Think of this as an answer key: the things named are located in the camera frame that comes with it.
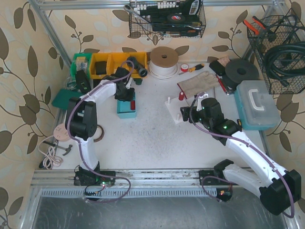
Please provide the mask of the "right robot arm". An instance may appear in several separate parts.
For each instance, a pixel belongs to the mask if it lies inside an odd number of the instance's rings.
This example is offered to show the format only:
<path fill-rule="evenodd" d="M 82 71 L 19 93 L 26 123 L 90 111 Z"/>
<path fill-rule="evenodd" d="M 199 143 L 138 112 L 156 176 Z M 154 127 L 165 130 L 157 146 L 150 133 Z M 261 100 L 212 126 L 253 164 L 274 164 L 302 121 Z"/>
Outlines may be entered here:
<path fill-rule="evenodd" d="M 224 117 L 215 98 L 198 95 L 180 111 L 185 122 L 236 152 L 253 170 L 244 170 L 226 159 L 214 166 L 212 178 L 242 186 L 273 215 L 284 214 L 290 219 L 295 216 L 295 203 L 301 198 L 301 175 L 296 170 L 287 170 L 260 150 L 240 125 Z"/>

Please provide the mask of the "brown tape roll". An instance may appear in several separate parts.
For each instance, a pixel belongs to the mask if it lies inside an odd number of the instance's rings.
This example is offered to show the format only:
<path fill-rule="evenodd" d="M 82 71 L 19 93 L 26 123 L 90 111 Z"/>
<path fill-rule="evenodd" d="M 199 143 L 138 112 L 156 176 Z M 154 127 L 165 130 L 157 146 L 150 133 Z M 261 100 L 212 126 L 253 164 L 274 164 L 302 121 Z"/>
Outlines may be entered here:
<path fill-rule="evenodd" d="M 101 125 L 97 125 L 97 129 L 96 132 L 93 136 L 93 142 L 97 143 L 99 141 L 101 141 L 104 137 L 104 129 Z"/>

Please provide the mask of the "white peg base plate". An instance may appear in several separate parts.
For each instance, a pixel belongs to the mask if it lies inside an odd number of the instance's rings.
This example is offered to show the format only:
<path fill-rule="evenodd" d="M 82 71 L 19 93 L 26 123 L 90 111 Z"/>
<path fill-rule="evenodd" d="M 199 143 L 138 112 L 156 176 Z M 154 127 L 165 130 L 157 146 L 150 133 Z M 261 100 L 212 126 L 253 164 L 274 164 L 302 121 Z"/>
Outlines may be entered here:
<path fill-rule="evenodd" d="M 179 100 L 178 97 L 176 98 L 168 97 L 167 100 L 164 102 L 164 104 L 166 105 L 170 115 L 172 116 L 176 124 L 183 122 L 183 115 L 180 111 L 180 108 L 189 106 L 189 104 L 185 99 Z"/>

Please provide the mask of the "blue plastic tray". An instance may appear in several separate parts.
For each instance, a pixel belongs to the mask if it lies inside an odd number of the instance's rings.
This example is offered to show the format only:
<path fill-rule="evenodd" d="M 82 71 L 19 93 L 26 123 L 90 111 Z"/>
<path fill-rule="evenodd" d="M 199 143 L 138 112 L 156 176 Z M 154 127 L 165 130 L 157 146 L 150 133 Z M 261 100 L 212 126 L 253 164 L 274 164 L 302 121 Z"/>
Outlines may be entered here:
<path fill-rule="evenodd" d="M 117 100 L 116 114 L 120 119 L 135 118 L 137 111 L 131 110 L 131 102 L 122 102 Z"/>

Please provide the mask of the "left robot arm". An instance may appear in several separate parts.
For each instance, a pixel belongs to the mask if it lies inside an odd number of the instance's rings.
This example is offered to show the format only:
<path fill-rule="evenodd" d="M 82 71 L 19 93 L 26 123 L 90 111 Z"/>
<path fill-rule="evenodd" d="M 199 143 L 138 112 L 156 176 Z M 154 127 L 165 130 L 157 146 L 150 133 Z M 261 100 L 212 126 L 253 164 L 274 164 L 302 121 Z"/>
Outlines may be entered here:
<path fill-rule="evenodd" d="M 130 78 L 131 73 L 127 69 L 118 67 L 114 74 L 106 75 L 91 91 L 69 100 L 65 128 L 78 145 L 80 167 L 95 175 L 99 172 L 93 139 L 97 130 L 97 106 L 112 96 L 124 102 L 132 100 L 134 89 L 126 87 Z"/>

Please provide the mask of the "red spring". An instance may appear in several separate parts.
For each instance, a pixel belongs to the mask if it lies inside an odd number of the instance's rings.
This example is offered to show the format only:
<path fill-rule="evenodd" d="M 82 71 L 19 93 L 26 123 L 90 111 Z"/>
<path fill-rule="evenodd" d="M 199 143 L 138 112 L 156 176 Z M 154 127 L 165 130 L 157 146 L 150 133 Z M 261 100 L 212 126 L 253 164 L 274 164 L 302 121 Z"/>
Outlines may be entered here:
<path fill-rule="evenodd" d="M 178 99 L 179 99 L 179 101 L 183 101 L 184 100 L 184 92 L 180 92 L 179 93 Z"/>
<path fill-rule="evenodd" d="M 135 101 L 131 101 L 131 110 L 135 110 L 136 109 L 136 104 Z"/>

